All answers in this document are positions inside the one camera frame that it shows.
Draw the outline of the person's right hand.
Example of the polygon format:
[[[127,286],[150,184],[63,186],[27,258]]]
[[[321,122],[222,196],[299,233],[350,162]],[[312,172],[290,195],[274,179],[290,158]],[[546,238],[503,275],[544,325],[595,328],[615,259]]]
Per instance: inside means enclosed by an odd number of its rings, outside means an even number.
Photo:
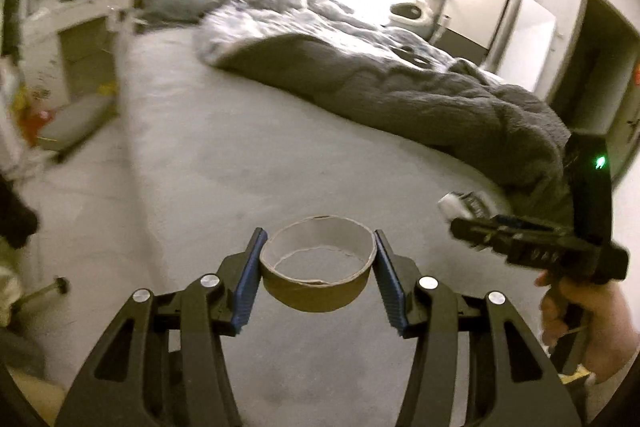
[[[627,299],[615,281],[604,285],[559,281],[559,292],[591,314],[588,343],[580,364],[602,385],[626,371],[620,381],[639,390],[639,332],[634,327]]]

